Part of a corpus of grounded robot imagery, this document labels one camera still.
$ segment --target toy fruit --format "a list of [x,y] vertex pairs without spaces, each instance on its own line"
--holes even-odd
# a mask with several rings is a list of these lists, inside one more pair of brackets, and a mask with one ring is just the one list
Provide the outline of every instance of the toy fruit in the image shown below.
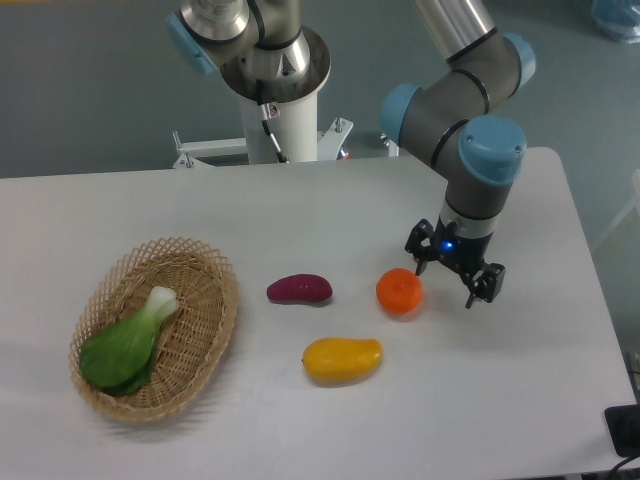
[[333,295],[331,284],[319,275],[301,273],[281,278],[267,288],[272,302],[320,303]]
[[365,377],[381,361],[382,345],[375,339],[321,338],[302,355],[309,376],[323,383],[343,383]]
[[405,268],[386,272],[376,285],[376,295],[382,308],[393,315],[404,315],[422,301],[422,282]]

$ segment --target wicker basket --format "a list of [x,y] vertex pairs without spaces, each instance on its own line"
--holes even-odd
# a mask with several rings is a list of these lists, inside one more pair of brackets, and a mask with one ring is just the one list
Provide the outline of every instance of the wicker basket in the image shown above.
[[[173,289],[180,308],[163,324],[151,381],[129,396],[100,392],[80,373],[82,344],[141,308],[156,285]],[[236,277],[218,250],[184,238],[142,245],[111,269],[89,300],[71,342],[72,380],[96,411],[118,420],[149,421],[177,413],[211,376],[231,337],[237,307]]]

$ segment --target toy vegetable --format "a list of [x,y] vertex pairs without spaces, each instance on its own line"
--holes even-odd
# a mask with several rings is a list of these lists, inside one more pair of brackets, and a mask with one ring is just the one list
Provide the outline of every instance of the toy vegetable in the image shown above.
[[154,287],[140,310],[87,339],[80,351],[85,380],[110,395],[140,389],[151,377],[160,327],[179,306],[173,290]]
[[320,303],[331,295],[331,284],[325,278],[308,273],[281,278],[267,288],[267,297],[272,302]]

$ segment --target white table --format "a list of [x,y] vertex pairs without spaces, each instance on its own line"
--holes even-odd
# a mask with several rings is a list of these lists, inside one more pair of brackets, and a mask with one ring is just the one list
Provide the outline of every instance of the white table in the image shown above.
[[[557,155],[530,149],[487,252],[502,293],[468,311],[429,265],[427,307],[387,317],[375,283],[437,219],[444,181],[412,158],[0,181],[0,477],[12,480],[501,479],[619,460],[603,410],[634,402]],[[230,258],[242,300],[230,348],[184,415],[128,427],[69,379],[75,324],[109,268],[152,239]],[[323,308],[270,304],[310,272]],[[324,336],[375,337],[386,357],[344,388],[307,380]]]

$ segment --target silver metal housing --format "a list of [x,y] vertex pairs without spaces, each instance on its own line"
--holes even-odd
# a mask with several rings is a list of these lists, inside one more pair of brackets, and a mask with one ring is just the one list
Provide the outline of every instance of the silver metal housing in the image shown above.
[[327,45],[307,27],[302,27],[293,45],[280,50],[252,47],[220,67],[226,84],[238,95],[253,101],[258,100],[256,80],[262,80],[265,102],[293,102],[304,98],[324,84],[330,70]]
[[305,76],[310,61],[309,44],[300,33],[291,45],[280,50],[251,48],[245,53],[240,70],[250,82],[294,83]]
[[495,24],[481,0],[413,0],[440,53],[450,58]]
[[473,220],[466,218],[456,213],[445,200],[440,210],[440,221],[446,227],[452,222],[455,222],[458,228],[456,229],[456,235],[462,238],[478,239],[484,238],[487,235],[493,233],[498,225],[498,218],[500,215],[488,218],[486,220]]
[[249,23],[246,0],[183,0],[180,11],[195,33],[215,42],[236,38]]

